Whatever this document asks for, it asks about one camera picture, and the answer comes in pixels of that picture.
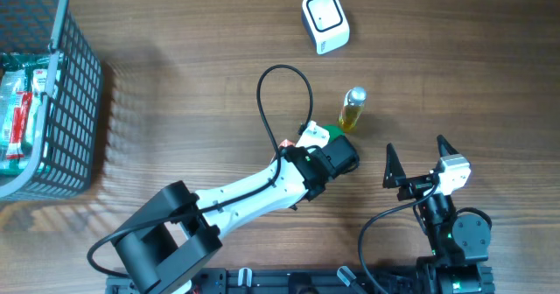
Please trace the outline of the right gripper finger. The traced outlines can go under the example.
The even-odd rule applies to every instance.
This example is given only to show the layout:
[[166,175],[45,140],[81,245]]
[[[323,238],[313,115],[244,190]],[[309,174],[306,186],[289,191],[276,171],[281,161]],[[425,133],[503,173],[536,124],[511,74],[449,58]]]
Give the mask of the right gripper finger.
[[459,153],[443,135],[437,136],[437,149],[440,157],[457,155]]
[[386,147],[386,167],[382,186],[384,188],[397,188],[404,184],[406,178],[406,173],[403,170],[394,145],[388,143]]

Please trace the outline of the green lid jar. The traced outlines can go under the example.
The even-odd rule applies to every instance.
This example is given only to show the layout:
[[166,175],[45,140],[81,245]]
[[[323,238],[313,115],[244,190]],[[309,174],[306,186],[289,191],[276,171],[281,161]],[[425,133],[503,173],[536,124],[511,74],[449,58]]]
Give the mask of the green lid jar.
[[345,132],[337,125],[325,125],[324,129],[329,134],[329,141],[336,139],[339,136],[344,136]]

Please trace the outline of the small orange white box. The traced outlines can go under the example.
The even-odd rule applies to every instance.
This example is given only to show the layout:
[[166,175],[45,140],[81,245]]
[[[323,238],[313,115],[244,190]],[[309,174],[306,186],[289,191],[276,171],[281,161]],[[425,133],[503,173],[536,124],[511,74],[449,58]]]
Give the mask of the small orange white box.
[[[293,143],[291,140],[288,139],[284,139],[278,146],[278,153],[280,153],[283,149],[290,147],[290,146],[294,146],[295,143]],[[272,163],[274,160],[277,159],[277,154],[274,155],[274,157],[270,160],[270,162]]]

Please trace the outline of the yellow dish soap bottle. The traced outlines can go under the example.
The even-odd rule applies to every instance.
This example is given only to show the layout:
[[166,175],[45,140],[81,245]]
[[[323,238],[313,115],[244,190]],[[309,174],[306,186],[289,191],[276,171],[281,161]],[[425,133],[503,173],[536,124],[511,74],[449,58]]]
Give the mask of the yellow dish soap bottle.
[[339,127],[343,132],[350,132],[355,127],[365,108],[367,96],[363,87],[353,87],[346,93],[338,120]]

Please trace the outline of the green white wipes packet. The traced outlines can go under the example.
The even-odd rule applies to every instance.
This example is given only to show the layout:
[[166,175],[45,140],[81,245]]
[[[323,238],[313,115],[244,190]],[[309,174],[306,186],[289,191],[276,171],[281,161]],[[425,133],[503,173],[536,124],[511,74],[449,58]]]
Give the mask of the green white wipes packet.
[[15,177],[31,161],[50,57],[1,55],[1,174]]

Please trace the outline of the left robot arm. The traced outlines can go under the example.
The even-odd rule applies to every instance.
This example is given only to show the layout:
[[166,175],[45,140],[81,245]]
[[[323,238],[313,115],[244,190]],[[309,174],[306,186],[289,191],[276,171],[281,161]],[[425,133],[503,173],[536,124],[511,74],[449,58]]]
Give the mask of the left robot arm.
[[360,162],[345,136],[288,146],[270,166],[232,184],[190,192],[178,181],[161,189],[116,231],[112,242],[142,293],[173,293],[218,252],[225,237],[254,219],[313,200]]

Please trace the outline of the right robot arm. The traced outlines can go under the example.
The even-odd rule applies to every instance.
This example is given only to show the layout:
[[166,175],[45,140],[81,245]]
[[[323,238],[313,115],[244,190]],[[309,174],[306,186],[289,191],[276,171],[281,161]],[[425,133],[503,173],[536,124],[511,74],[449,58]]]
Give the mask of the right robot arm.
[[390,143],[382,186],[396,188],[400,201],[414,200],[416,219],[428,237],[432,255],[416,260],[417,293],[494,293],[494,275],[488,260],[492,221],[474,207],[457,209],[452,193],[466,185],[471,163],[444,136],[437,137],[439,160],[426,175],[407,177]]

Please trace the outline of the white barcode scanner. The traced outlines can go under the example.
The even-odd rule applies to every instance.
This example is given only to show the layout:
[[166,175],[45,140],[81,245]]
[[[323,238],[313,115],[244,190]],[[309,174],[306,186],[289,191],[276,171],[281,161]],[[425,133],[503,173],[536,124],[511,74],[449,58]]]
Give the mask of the white barcode scanner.
[[340,0],[303,0],[301,18],[318,55],[336,50],[349,40],[350,27]]

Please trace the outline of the grey plastic mesh basket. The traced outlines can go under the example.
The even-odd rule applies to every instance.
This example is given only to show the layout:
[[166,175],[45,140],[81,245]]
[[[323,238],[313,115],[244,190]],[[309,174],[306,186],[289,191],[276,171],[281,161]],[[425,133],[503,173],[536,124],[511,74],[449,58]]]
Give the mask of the grey plastic mesh basket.
[[48,55],[31,161],[1,174],[1,199],[63,200],[91,184],[103,77],[69,0],[1,0],[1,55]]

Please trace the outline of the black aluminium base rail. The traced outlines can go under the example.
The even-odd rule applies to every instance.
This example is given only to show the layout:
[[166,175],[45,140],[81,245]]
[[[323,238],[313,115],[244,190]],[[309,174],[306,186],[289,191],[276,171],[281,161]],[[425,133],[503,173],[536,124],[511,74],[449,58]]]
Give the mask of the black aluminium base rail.
[[[414,266],[378,269],[374,278],[388,293],[494,293],[490,267]],[[379,293],[361,270],[338,269],[203,269],[180,293]]]

